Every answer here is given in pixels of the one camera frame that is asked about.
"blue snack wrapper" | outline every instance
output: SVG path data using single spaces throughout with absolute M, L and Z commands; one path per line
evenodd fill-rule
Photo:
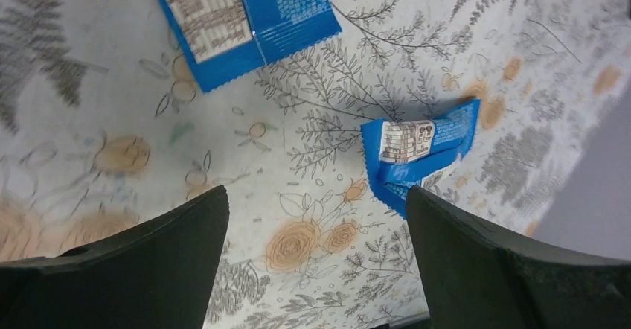
M 480 100 L 470 100 L 432 120 L 362 125 L 368 183 L 377 199 L 406 218 L 406 196 L 431 188 L 453 173 L 473 144 Z
M 329 0 L 159 1 L 204 92 L 341 31 Z

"floor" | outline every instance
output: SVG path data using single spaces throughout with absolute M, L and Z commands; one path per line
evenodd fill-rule
M 631 85 L 601 124 L 534 238 L 631 260 Z

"nutrition facts label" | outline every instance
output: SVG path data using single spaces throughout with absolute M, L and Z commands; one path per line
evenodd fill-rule
M 435 131 L 432 121 L 383 122 L 379 160 L 407 163 L 428 155 Z
M 242 0 L 167 0 L 195 61 L 252 40 Z
M 442 144 L 455 139 L 463 138 L 469 131 L 469 122 L 458 122 L 458 119 L 466 117 L 466 112 L 456 112 L 452 114 L 449 119 L 437 119 L 435 120 L 435 126 L 438 130 L 438 135 L 434 139 L 434 144 Z

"table surface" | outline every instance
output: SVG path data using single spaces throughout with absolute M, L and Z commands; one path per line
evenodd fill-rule
M 430 190 L 528 234 L 631 69 L 629 0 L 331 1 L 339 36 L 203 95 L 157 0 L 0 0 L 0 260 L 224 184 L 207 328 L 413 316 L 409 233 L 368 188 L 359 126 L 481 98 L 473 150 Z

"rose illustration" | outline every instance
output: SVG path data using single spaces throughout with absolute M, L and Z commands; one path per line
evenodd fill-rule
M 359 225 L 357 225 L 355 220 L 337 225 L 333 230 L 322 235 L 322 238 L 325 239 L 322 247 L 329 253 L 338 253 L 345 250 L 355 241 L 358 228 Z
M 524 236 L 532 237 L 534 232 L 536 231 L 536 228 L 538 226 L 539 226 L 539 221 L 538 220 L 535 220 L 535 221 L 529 223 L 528 227 L 524 231 Z
M 42 224 L 18 200 L 0 195 L 0 261 L 33 257 L 39 248 Z
M 274 235 L 266 247 L 267 269 L 288 272 L 309 259 L 320 238 L 320 228 L 311 222 L 290 223 Z
M 190 190 L 186 194 L 186 201 L 195 199 L 196 197 L 202 195 L 206 191 L 209 191 L 215 186 L 216 186 L 215 184 L 211 185 L 211 184 L 205 184 L 205 183 L 201 185 L 193 186 L 192 188 L 190 188 Z
M 506 103 L 502 96 L 494 98 L 489 103 L 483 103 L 480 108 L 479 119 L 486 130 L 494 128 L 506 112 Z
M 137 175 L 147 166 L 151 148 L 140 137 L 127 135 L 104 144 L 95 156 L 97 170 L 108 174 Z
M 101 209 L 73 224 L 63 240 L 60 251 L 102 240 L 106 237 L 127 230 L 138 224 L 138 217 L 128 210 L 118 213 L 104 213 Z

